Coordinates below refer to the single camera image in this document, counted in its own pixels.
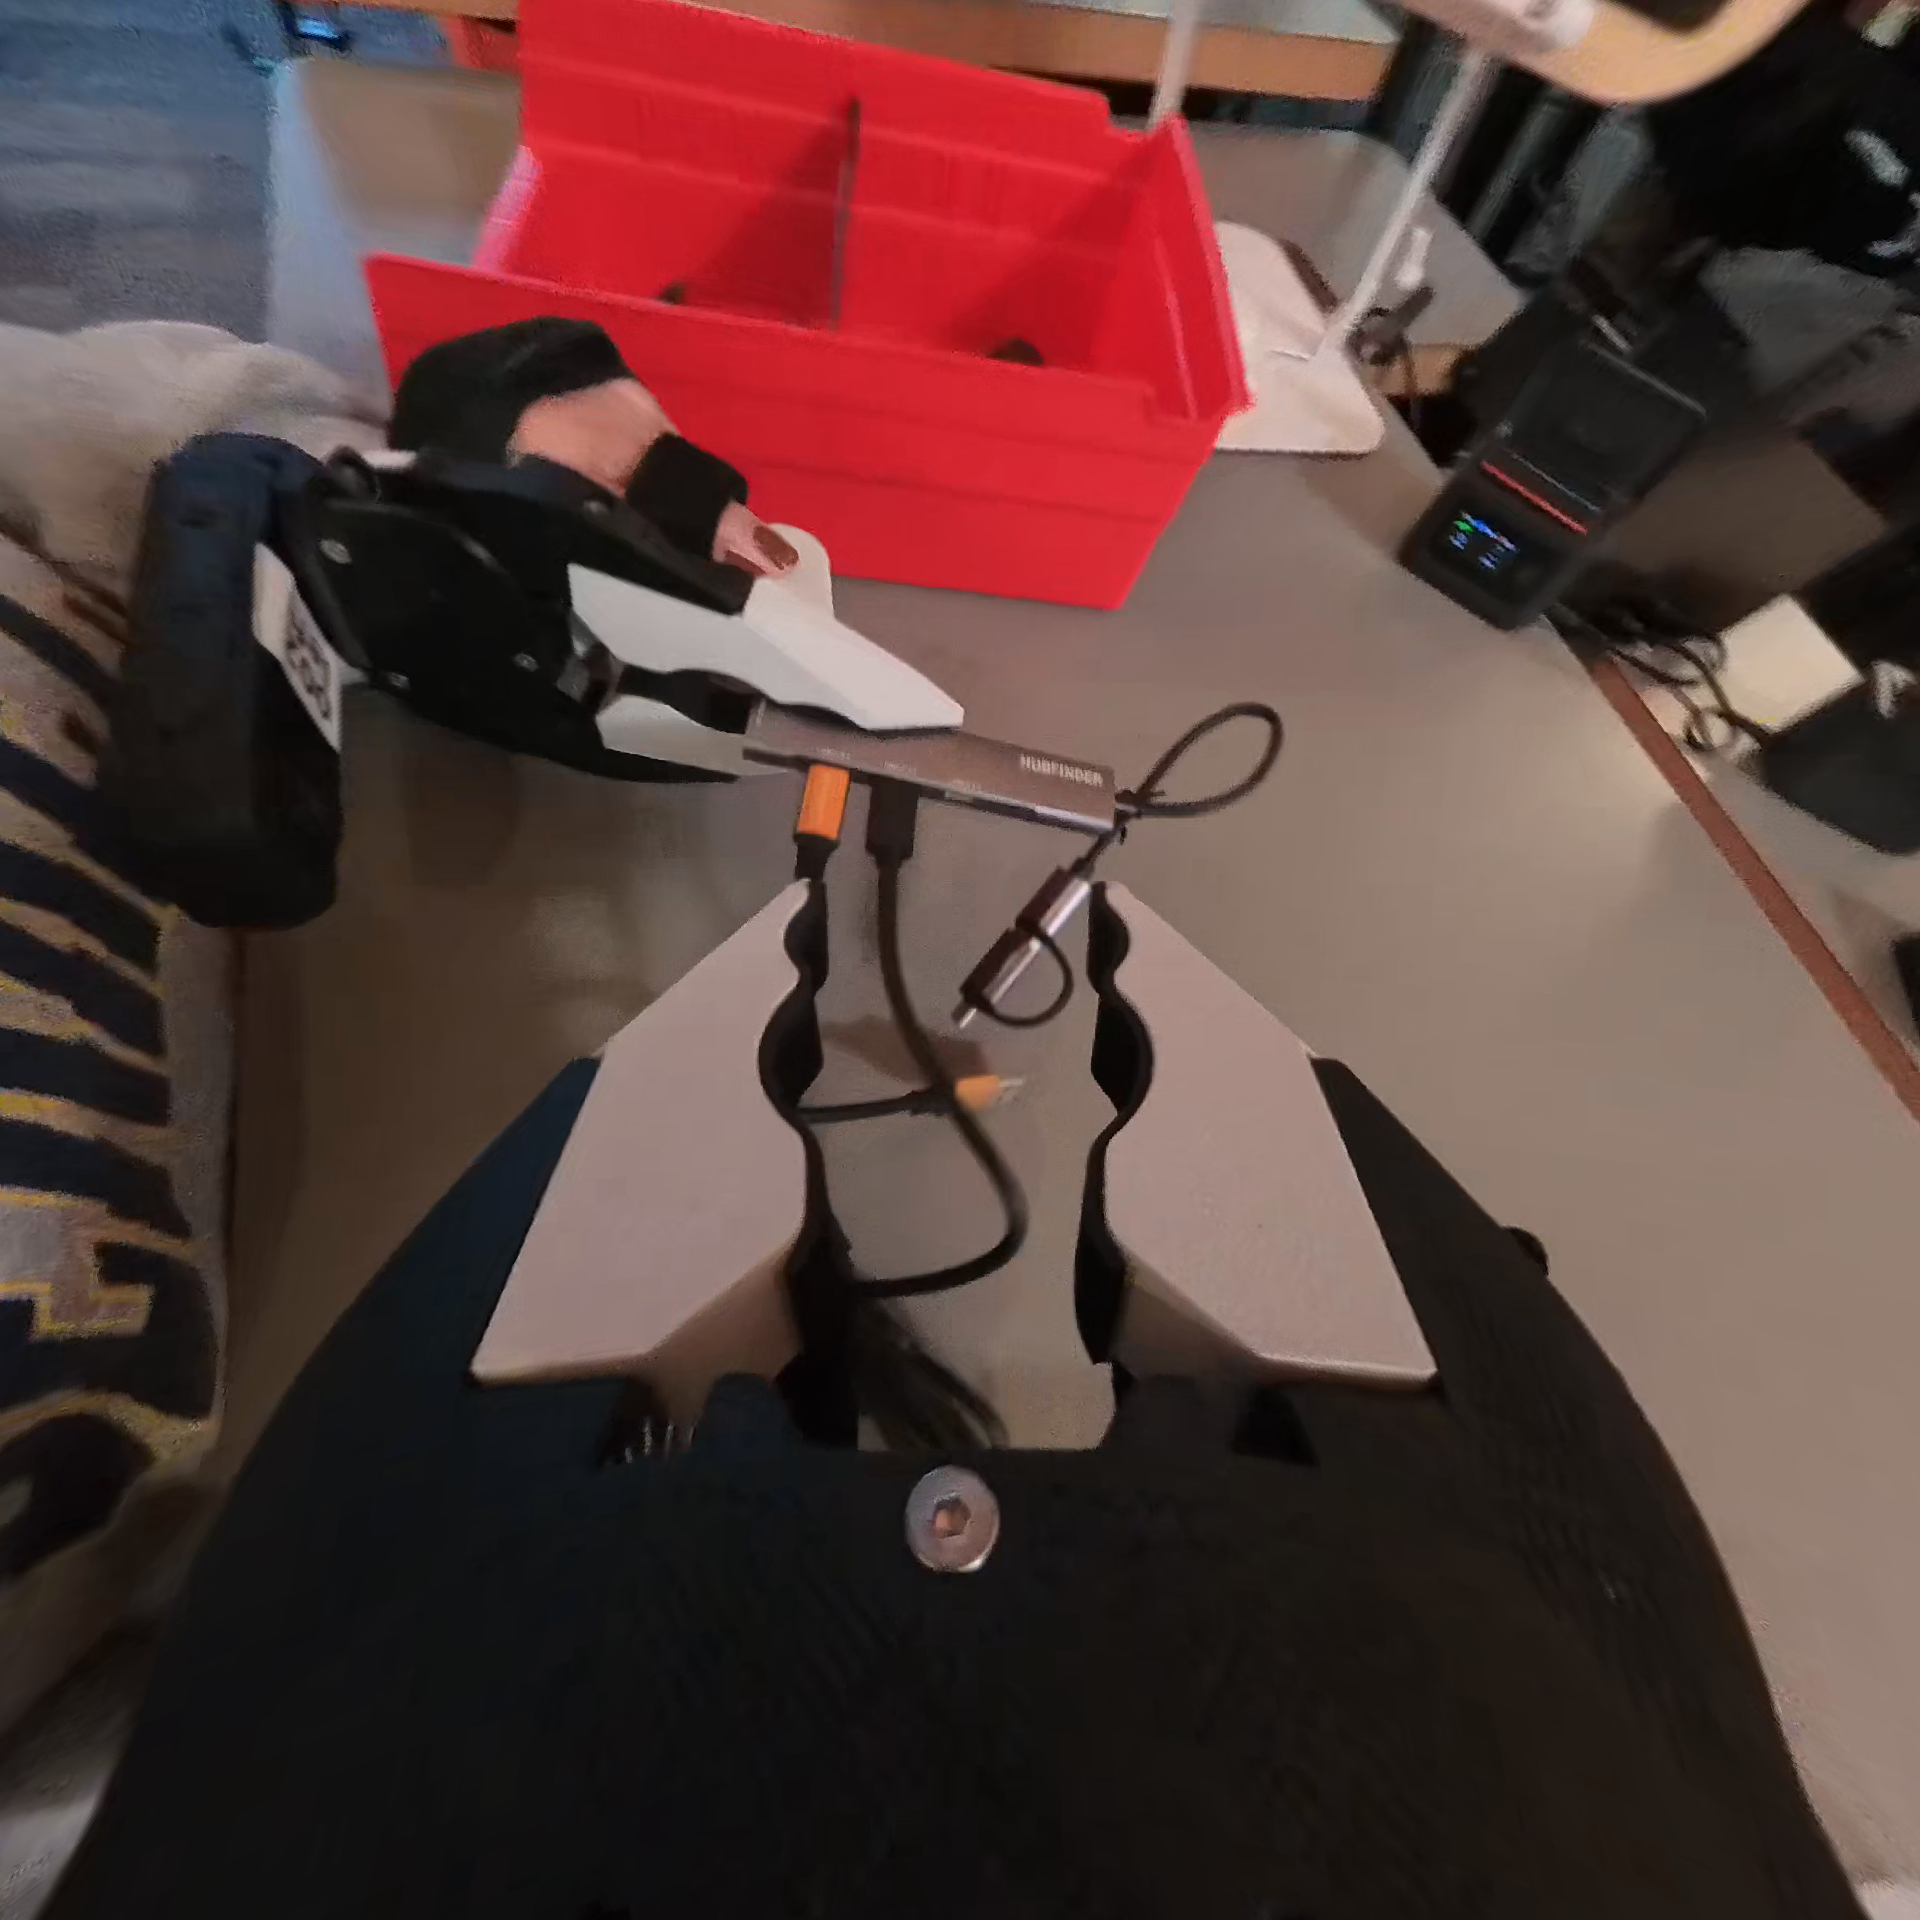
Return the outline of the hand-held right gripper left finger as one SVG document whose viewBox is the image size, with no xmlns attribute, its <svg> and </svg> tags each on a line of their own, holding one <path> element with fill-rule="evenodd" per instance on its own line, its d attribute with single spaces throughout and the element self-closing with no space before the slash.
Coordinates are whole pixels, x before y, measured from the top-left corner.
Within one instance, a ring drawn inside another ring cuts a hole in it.
<svg viewBox="0 0 1920 1920">
<path fill-rule="evenodd" d="M 486 1387 L 636 1381 L 687 1428 L 718 1379 L 801 1364 L 840 1428 L 852 1275 L 801 1117 L 828 896 L 798 877 L 627 1020 L 469 1358 Z"/>
</svg>

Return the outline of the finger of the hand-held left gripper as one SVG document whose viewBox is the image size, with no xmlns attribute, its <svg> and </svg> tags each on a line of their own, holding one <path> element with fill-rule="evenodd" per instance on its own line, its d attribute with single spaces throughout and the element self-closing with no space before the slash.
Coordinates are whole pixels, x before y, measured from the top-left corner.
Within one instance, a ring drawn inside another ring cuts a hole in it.
<svg viewBox="0 0 1920 1920">
<path fill-rule="evenodd" d="M 702 779 L 751 778 L 743 740 L 756 696 L 723 682 L 617 682 L 593 713 L 599 744 L 625 759 Z"/>
<path fill-rule="evenodd" d="M 918 667 L 843 623 L 821 539 L 774 532 L 796 562 L 753 577 L 739 611 L 716 611 L 657 588 L 569 564 L 574 632 L 609 656 L 617 682 L 723 682 L 768 701 L 892 734 L 959 729 L 961 703 Z"/>
</svg>

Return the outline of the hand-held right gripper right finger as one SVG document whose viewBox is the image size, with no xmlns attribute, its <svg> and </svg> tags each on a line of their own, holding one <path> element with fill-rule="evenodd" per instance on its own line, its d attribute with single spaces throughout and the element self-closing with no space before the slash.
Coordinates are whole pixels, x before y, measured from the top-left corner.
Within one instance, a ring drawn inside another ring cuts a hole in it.
<svg viewBox="0 0 1920 1920">
<path fill-rule="evenodd" d="M 1087 902 L 1092 1078 L 1071 1304 L 1117 1378 L 1427 1387 L 1317 1053 L 1129 888 Z"/>
</svg>

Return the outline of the person's left forearm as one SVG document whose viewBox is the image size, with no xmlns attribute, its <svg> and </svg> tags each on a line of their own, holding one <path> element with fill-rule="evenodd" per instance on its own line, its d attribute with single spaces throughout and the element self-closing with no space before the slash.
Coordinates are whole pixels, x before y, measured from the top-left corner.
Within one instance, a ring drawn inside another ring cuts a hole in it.
<svg viewBox="0 0 1920 1920">
<path fill-rule="evenodd" d="M 151 468 L 200 434 L 258 432 L 327 451 L 381 445 L 379 408 L 287 347 L 200 321 L 134 319 L 52 332 L 1 326 L 3 500 L 39 509 Z"/>
</svg>

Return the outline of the person's left hand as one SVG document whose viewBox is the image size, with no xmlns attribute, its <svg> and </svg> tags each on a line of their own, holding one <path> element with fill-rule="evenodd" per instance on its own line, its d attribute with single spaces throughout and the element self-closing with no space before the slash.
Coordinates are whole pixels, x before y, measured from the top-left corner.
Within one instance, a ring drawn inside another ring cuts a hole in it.
<svg viewBox="0 0 1920 1920">
<path fill-rule="evenodd" d="M 387 445 L 490 468 L 562 468 L 676 549 L 753 577 L 799 565 L 750 481 L 687 439 L 592 321 L 537 315 L 423 347 L 399 374 Z"/>
</svg>

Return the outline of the red plastic bin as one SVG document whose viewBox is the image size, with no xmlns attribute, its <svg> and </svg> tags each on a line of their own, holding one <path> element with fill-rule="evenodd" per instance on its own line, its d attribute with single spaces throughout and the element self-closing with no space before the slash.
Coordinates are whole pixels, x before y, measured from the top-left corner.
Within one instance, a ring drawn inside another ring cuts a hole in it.
<svg viewBox="0 0 1920 1920">
<path fill-rule="evenodd" d="M 695 4 L 524 4 L 467 263 L 372 252 L 389 382 L 596 324 L 837 571 L 1110 611 L 1248 408 L 1187 128 Z"/>
</svg>

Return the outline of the patterned knit cloth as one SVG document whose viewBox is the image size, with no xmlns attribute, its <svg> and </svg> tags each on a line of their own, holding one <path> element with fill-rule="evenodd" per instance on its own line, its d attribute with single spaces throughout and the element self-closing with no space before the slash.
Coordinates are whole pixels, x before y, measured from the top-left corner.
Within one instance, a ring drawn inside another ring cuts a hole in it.
<svg viewBox="0 0 1920 1920">
<path fill-rule="evenodd" d="M 158 1572 L 228 1370 L 228 947 L 122 872 L 116 634 L 3 537 L 3 1723 Z"/>
</svg>

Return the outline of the white panel stand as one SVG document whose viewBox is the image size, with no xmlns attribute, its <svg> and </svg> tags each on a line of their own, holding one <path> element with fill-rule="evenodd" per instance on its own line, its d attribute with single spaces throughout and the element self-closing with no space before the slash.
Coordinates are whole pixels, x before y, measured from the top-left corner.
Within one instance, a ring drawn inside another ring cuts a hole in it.
<svg viewBox="0 0 1920 1920">
<path fill-rule="evenodd" d="M 1452 35 L 1458 52 L 1353 290 L 1323 304 L 1279 239 L 1237 222 L 1212 228 L 1246 388 L 1220 424 L 1218 451 L 1358 458 L 1379 445 L 1383 418 L 1353 353 L 1360 321 L 1405 258 L 1413 260 L 1409 288 L 1426 288 L 1418 213 L 1493 64 L 1567 52 L 1597 12 L 1592 2 L 1412 2 L 1404 10 Z"/>
</svg>

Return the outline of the black power station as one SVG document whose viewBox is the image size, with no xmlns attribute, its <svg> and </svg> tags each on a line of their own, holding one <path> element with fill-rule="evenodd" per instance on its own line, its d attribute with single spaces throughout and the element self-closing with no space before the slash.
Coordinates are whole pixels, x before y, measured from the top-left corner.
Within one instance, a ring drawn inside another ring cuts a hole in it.
<svg viewBox="0 0 1920 1920">
<path fill-rule="evenodd" d="M 1397 564 L 1490 627 L 1524 627 L 1567 596 L 1707 418 L 1612 347 L 1561 344 L 1466 443 Z"/>
</svg>

